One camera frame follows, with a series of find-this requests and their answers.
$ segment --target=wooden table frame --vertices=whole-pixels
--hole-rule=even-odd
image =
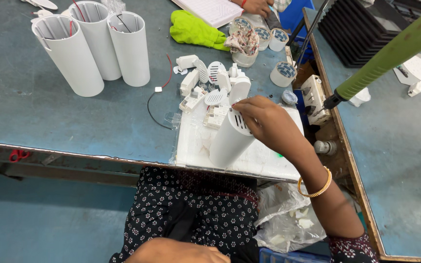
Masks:
[[[303,9],[303,17],[304,17],[306,29],[308,31],[310,29],[310,21],[308,20],[308,16],[306,14],[305,9]],[[316,65],[318,66],[318,69],[319,69],[321,80],[324,83],[323,85],[324,92],[326,94],[326,97],[329,97],[333,94],[333,92],[329,84],[329,80],[327,79],[327,74],[325,72],[323,62],[321,61],[321,56],[319,54],[319,50],[316,45],[316,40],[313,34],[311,34],[310,36],[310,42],[311,42],[311,47],[313,49],[313,54],[316,60]],[[341,148],[347,160],[350,176],[352,177],[352,181],[354,182],[357,199],[359,200],[359,205],[362,208],[362,212],[364,214],[365,223],[368,230],[368,235],[370,236],[370,241],[371,241],[372,246],[376,249],[376,251],[379,254],[379,259],[394,260],[394,261],[407,261],[407,262],[421,262],[421,257],[394,256],[394,255],[386,254],[383,243],[381,241],[381,237],[379,235],[379,230],[377,228],[375,219],[373,217],[373,213],[370,208],[370,203],[368,201],[368,197],[366,196],[362,179],[360,177],[360,173],[355,163],[354,155],[352,153],[350,143],[348,142],[344,125],[342,124],[342,119],[337,107],[331,110],[331,114],[332,114],[335,126],[337,128],[337,132],[339,134]]]

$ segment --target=black floral fabric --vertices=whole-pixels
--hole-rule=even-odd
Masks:
[[[144,167],[135,202],[126,218],[124,245],[109,260],[124,262],[144,242],[163,236],[168,207],[187,202],[196,208],[191,242],[215,246],[232,256],[256,234],[257,195],[235,177],[213,173]]]

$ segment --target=red scissors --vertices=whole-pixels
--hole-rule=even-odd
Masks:
[[[23,150],[12,150],[11,154],[9,155],[10,162],[18,162],[20,159],[25,159],[30,155],[30,152],[23,151]]]

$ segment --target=blue crate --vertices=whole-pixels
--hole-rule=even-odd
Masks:
[[[320,254],[289,252],[282,254],[269,248],[259,250],[259,263],[329,263],[331,258]]]
[[[293,0],[285,11],[279,13],[280,24],[284,29],[290,29],[292,32],[303,19],[303,8],[314,9],[312,0]],[[306,37],[306,27],[303,27],[298,34],[299,37]]]

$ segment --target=green cloth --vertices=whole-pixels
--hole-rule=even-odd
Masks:
[[[226,39],[224,33],[217,28],[208,26],[190,12],[185,10],[173,11],[170,19],[173,23],[173,26],[170,27],[170,35],[178,43],[203,45],[230,51],[230,47],[224,46]]]

